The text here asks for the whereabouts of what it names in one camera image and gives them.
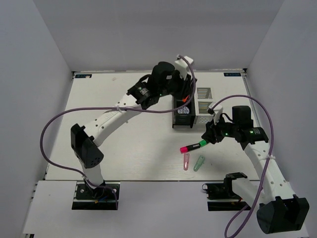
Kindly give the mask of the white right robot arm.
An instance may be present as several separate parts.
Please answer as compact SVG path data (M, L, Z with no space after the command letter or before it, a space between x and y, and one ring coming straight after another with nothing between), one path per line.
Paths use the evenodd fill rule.
M265 234L299 231L309 211L306 198L299 198L282 175L275 158L269 155L269 139L255 127L248 106L233 106L232 121L223 118L223 107L208 109L212 120L206 124L202 139L211 144L234 138L252 162L261 186L255 187L242 173L227 174L221 185L209 185L209 198L244 200L254 206L260 229Z

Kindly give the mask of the orange cap black highlighter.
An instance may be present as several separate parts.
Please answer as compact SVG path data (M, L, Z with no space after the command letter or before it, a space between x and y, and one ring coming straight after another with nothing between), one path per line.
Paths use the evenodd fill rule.
M182 102L185 103L188 99L189 99L189 96L187 96L186 98L183 98L183 99L182 99Z

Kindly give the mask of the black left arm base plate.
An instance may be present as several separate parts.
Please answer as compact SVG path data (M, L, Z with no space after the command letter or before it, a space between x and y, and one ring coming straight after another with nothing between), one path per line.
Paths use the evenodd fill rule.
M117 203L114 193L110 189L90 188L85 182L78 182L75 187L72 210L96 210L110 211L117 210L119 203L119 183L106 184L111 187L116 194Z

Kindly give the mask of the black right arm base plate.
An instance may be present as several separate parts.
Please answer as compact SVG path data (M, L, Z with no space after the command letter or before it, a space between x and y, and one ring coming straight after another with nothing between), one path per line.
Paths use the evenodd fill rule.
M223 183L204 183L202 191L207 195L208 211L240 211L246 206L246 211L251 208L238 195L229 194Z

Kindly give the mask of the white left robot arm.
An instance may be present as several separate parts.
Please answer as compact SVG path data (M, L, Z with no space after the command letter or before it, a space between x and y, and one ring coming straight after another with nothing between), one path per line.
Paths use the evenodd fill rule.
M104 155L99 146L124 123L157 104L161 97L171 95L188 101L193 95L193 79L189 74L193 62L190 57L178 58L173 64L159 62L151 74L144 75L128 89L115 109L107 110L84 126L72 126L71 148L82 166L87 191L94 198L101 197L105 191L100 167Z

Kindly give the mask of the green cap black highlighter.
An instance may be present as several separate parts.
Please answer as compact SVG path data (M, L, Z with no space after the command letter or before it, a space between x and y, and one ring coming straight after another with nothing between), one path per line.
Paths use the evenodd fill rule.
M200 145L201 147L204 147L204 146L206 146L207 144L208 144L208 142L205 141L205 140L201 140L201 141L199 142L199 145Z

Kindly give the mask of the pink cap black highlighter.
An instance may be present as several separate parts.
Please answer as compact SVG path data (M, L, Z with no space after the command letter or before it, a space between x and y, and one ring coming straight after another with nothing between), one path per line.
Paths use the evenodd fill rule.
M197 144L192 144L192 145L188 145L188 146L184 146L184 147L181 147L180 148L180 153L188 153L190 151L193 151L193 150L196 150L196 149L199 149L201 146L199 143Z

